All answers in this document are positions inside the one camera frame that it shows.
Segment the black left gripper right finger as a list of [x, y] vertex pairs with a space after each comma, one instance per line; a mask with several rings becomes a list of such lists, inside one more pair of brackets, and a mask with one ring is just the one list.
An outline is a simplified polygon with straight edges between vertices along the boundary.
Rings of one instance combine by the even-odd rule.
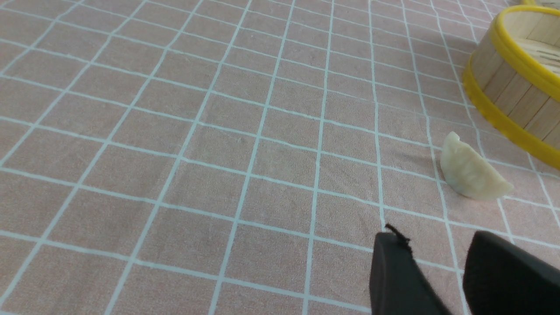
[[488, 231], [475, 232], [463, 291], [473, 315], [557, 315], [556, 267]]

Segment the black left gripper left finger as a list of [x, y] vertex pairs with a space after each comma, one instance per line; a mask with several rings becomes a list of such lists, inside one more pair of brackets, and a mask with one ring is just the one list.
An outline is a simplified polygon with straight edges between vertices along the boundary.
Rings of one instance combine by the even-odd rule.
[[373, 315], [450, 315], [414, 260], [404, 236], [390, 224], [374, 240], [369, 280]]

